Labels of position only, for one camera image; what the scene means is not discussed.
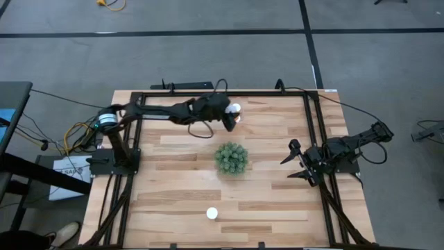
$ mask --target blue object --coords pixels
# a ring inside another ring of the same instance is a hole
[[[3,118],[6,121],[10,122],[14,113],[15,113],[14,108],[0,109],[0,118]],[[0,142],[3,140],[3,136],[6,133],[6,129],[8,129],[8,127],[6,125],[0,124]]]

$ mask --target wooden table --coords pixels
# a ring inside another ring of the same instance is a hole
[[[337,92],[319,93],[339,100]],[[131,91],[116,91],[112,102],[128,103],[130,95]],[[146,104],[169,106],[188,99],[149,97]],[[133,183],[125,248],[169,247],[170,243],[178,243],[178,247],[257,247],[258,242],[268,247],[328,246],[318,188],[302,179],[287,178],[301,170],[296,160],[280,165],[289,155],[290,139],[299,139],[302,150],[311,146],[302,97],[230,99],[242,107],[241,122],[231,133],[221,122],[210,123],[215,132],[211,139],[192,137],[186,126],[171,122],[143,122],[142,161]],[[327,135],[347,135],[341,106],[321,98],[321,107]],[[319,136],[313,104],[311,109]],[[201,123],[191,130],[207,134]],[[214,152],[224,142],[242,144],[249,151],[250,164],[243,176],[217,173]],[[336,176],[346,215],[365,238],[374,241],[360,183],[349,174]],[[94,179],[79,243],[97,229],[107,180],[108,176]],[[206,217],[209,207],[219,211],[215,221]],[[333,211],[332,217],[340,242]],[[118,215],[111,243],[116,242],[119,221]]]

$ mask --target green succulent plant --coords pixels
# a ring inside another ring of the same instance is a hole
[[[214,154],[216,166],[222,174],[237,176],[245,172],[248,151],[236,143],[222,144]]]

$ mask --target wooden tabletop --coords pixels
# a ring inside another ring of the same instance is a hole
[[[319,93],[339,100],[337,92]],[[116,91],[112,102],[128,103],[130,95],[128,90]],[[188,99],[149,97],[146,104],[169,106]],[[142,161],[133,183],[125,248],[169,247],[170,243],[178,243],[178,247],[257,247],[258,242],[268,247],[328,246],[319,189],[302,179],[287,178],[301,170],[297,160],[280,165],[289,155],[291,139],[297,138],[303,151],[311,146],[302,97],[230,99],[241,105],[241,122],[231,133],[221,122],[210,123],[215,133],[211,139],[192,137],[186,126],[171,122],[143,122]],[[321,98],[321,107],[328,137],[347,135],[341,106]],[[313,103],[311,109],[320,142]],[[208,134],[201,123],[194,124],[191,131]],[[239,143],[248,150],[250,163],[245,174],[218,174],[214,152],[225,142]],[[374,241],[360,183],[349,174],[336,176],[346,215],[365,238]],[[108,176],[100,176],[92,183],[80,244],[97,229],[107,180]],[[219,212],[216,220],[205,214],[210,207]],[[332,217],[340,242],[333,211]],[[111,243],[116,242],[119,218]]]

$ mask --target yellow cable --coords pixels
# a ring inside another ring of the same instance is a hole
[[[100,5],[100,6],[105,6],[108,10],[111,10],[111,11],[120,11],[120,10],[123,10],[125,7],[126,7],[126,0],[123,0],[123,5],[122,5],[122,7],[120,7],[120,8],[110,8],[109,6],[108,6],[108,4],[106,4],[106,0],[96,0],[96,2],[97,2],[97,4],[98,5]]]
[[[14,133],[16,133],[16,134],[22,136],[23,138],[25,138],[26,140],[32,142],[33,144],[36,144],[39,148],[42,147],[41,144],[37,143],[36,141],[34,141],[33,139],[27,137],[26,135],[22,135],[21,133],[19,133],[19,132],[17,132],[17,131],[14,131]],[[58,149],[52,149],[52,148],[50,148],[50,147],[48,147],[48,149],[50,149],[50,150],[54,150],[54,151],[58,151]]]
[[[69,155],[69,152],[70,152],[72,149],[76,149],[77,147],[79,147],[79,146],[82,144],[82,142],[78,142],[76,145],[73,145],[73,147],[69,147],[69,144],[68,144],[68,135],[69,135],[69,132],[71,132],[71,130],[72,130],[73,128],[76,128],[76,127],[78,127],[78,126],[84,126],[84,127],[86,128],[86,136],[88,136],[89,131],[91,130],[91,128],[90,128],[87,124],[85,124],[85,123],[76,123],[76,124],[74,124],[71,128],[68,129],[68,131],[67,131],[67,132],[65,133],[65,135],[63,136],[64,150],[65,150],[65,153],[67,154],[67,156]]]

